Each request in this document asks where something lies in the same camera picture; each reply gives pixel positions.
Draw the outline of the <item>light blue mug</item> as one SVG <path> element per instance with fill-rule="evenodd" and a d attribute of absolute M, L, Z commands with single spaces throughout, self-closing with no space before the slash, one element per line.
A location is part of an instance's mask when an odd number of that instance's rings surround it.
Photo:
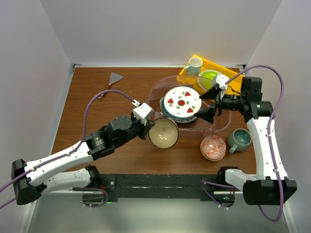
<path fill-rule="evenodd" d="M 189 64 L 185 67 L 185 72 L 188 75 L 197 76 L 200 73 L 203 60 L 199 57 L 192 57 L 189 59 Z"/>

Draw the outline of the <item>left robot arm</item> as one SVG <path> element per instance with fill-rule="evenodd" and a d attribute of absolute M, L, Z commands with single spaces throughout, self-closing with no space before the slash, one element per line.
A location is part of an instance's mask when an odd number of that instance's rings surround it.
<path fill-rule="evenodd" d="M 63 151 L 32 162 L 15 160 L 12 163 L 11 179 L 17 205 L 39 199 L 56 182 L 55 176 L 61 172 L 111 155 L 135 137 L 144 140 L 153 126 L 151 113 L 132 112 L 130 117 L 118 116 Z"/>

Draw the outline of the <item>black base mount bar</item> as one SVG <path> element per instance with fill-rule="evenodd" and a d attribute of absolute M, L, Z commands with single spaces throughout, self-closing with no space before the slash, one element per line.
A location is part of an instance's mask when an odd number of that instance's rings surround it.
<path fill-rule="evenodd" d="M 121 198 L 143 199 L 199 199 L 210 201 L 209 193 L 220 203 L 232 204 L 237 189 L 224 188 L 200 181 L 216 182 L 216 175 L 151 175 L 151 174 L 100 174 L 90 188 L 103 188 L 110 202 Z"/>

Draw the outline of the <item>red patterned bowl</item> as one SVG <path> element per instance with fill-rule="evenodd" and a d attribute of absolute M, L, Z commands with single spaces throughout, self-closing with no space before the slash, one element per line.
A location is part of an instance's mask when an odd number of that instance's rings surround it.
<path fill-rule="evenodd" d="M 226 144 L 219 136 L 208 135 L 202 140 L 200 151 L 205 158 L 219 161 L 225 156 Z"/>

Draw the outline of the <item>yellow plastic tray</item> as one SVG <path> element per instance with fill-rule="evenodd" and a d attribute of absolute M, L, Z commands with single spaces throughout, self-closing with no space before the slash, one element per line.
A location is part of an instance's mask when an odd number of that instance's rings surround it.
<path fill-rule="evenodd" d="M 198 55 L 193 55 L 176 80 L 179 84 L 191 85 L 199 94 L 212 87 L 212 80 L 218 74 L 234 77 L 239 70 L 233 71 Z"/>

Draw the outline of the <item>teal ceramic mug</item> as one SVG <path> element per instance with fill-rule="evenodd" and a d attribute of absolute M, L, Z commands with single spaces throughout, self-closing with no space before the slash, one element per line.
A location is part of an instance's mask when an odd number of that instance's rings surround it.
<path fill-rule="evenodd" d="M 249 131 L 245 129 L 236 129 L 229 135 L 227 142 L 229 145 L 229 153 L 234 153 L 236 151 L 246 150 L 250 146 L 252 138 Z"/>

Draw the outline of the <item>cream black bowl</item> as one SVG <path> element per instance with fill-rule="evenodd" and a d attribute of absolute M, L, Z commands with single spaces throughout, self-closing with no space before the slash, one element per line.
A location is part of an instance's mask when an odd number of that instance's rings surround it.
<path fill-rule="evenodd" d="M 157 148 L 168 149 L 173 147 L 179 138 L 179 129 L 174 121 L 169 118 L 158 118 L 149 130 L 150 142 Z"/>

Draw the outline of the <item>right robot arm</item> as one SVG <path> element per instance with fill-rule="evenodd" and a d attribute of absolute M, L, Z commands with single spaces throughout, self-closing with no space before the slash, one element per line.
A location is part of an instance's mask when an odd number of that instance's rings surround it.
<path fill-rule="evenodd" d="M 275 138 L 273 106 L 262 101 L 262 80 L 256 77 L 243 77 L 241 95 L 227 95 L 225 75 L 216 75 L 212 88 L 200 96 L 211 100 L 211 105 L 195 114 L 209 123 L 222 110 L 239 111 L 250 132 L 256 157 L 256 175 L 248 175 L 239 168 L 223 166 L 219 169 L 216 184 L 227 191 L 234 186 L 242 191 L 248 205 L 281 205 L 297 190 L 295 180 L 290 180 L 281 161 Z"/>

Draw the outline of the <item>clear plastic bin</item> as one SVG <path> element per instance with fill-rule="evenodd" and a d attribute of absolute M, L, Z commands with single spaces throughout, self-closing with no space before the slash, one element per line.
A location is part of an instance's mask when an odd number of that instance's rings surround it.
<path fill-rule="evenodd" d="M 153 120 L 165 117 L 161 114 L 159 100 L 161 99 L 161 97 L 165 96 L 165 94 L 170 89 L 178 86 L 188 86 L 193 88 L 189 84 L 179 84 L 176 78 L 177 76 L 170 76 L 167 78 L 163 78 L 160 81 L 156 82 L 150 89 L 147 98 L 147 104 L 151 106 L 154 110 L 154 113 L 152 115 Z M 201 101 L 202 101 L 201 110 L 207 109 L 212 103 L 212 101 L 210 100 L 201 100 Z M 190 123 L 177 123 L 175 121 L 174 122 L 177 124 L 181 135 L 185 136 L 195 135 L 197 137 L 200 137 L 205 136 L 207 134 L 217 134 L 219 132 L 226 130 L 230 125 L 231 120 L 232 120 L 231 111 L 224 110 L 220 116 L 218 115 L 215 116 L 214 123 L 209 123 L 200 118 L 197 118 L 195 121 Z"/>

